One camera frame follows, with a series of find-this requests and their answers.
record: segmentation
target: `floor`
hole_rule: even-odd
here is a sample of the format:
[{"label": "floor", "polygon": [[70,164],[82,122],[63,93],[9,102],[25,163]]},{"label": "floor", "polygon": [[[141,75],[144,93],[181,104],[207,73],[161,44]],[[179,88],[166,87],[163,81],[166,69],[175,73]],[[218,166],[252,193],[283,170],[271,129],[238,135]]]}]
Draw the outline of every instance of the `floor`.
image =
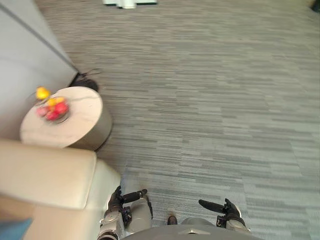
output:
[{"label": "floor", "polygon": [[153,225],[216,221],[237,204],[253,235],[320,239],[320,15],[308,0],[36,0],[114,117],[98,152],[147,188]]}]

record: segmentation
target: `table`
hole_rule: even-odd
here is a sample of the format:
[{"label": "table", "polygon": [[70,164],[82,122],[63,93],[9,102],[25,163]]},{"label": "table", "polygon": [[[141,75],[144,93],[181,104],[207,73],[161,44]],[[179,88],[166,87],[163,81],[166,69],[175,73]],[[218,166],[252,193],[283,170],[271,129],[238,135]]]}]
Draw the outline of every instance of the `table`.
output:
[{"label": "table", "polygon": [[37,116],[36,107],[32,107],[20,127],[24,144],[96,150],[107,140],[113,121],[96,91],[73,86],[60,89],[52,96],[67,99],[68,119],[58,124],[47,122]]}]

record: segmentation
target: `apple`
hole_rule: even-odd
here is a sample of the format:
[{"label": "apple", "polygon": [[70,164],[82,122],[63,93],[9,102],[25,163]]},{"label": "apple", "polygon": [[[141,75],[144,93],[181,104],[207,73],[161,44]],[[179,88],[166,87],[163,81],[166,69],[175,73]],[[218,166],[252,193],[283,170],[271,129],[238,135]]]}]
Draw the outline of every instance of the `apple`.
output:
[{"label": "apple", "polygon": [[36,114],[38,114],[40,117],[45,116],[48,112],[49,109],[46,106],[41,106],[36,109]]},{"label": "apple", "polygon": [[54,121],[59,117],[59,113],[57,111],[50,111],[45,115],[45,118],[49,121]]},{"label": "apple", "polygon": [[65,114],[68,111],[68,109],[69,107],[64,101],[57,103],[54,107],[54,111],[59,114]]}]

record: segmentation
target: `white wall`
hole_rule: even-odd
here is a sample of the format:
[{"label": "white wall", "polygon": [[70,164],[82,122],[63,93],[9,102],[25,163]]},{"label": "white wall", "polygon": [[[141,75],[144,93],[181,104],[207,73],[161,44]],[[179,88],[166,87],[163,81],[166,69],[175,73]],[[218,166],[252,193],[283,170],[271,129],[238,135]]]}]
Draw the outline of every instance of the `white wall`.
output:
[{"label": "white wall", "polygon": [[[32,0],[0,0],[68,57]],[[69,85],[77,72],[0,9],[0,137],[19,139],[23,117],[38,86],[52,92]]]}]

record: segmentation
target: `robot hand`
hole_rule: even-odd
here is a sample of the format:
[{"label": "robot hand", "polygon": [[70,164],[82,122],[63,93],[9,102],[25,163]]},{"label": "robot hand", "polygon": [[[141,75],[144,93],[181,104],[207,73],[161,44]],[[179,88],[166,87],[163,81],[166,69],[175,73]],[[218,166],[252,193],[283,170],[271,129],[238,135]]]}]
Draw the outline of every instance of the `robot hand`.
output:
[{"label": "robot hand", "polygon": [[245,221],[242,219],[240,209],[234,205],[229,199],[225,199],[225,204],[220,205],[214,202],[209,202],[200,199],[199,204],[216,213],[224,214],[224,216],[217,216],[216,226],[230,230],[241,230],[242,232],[250,232],[246,227]]}]

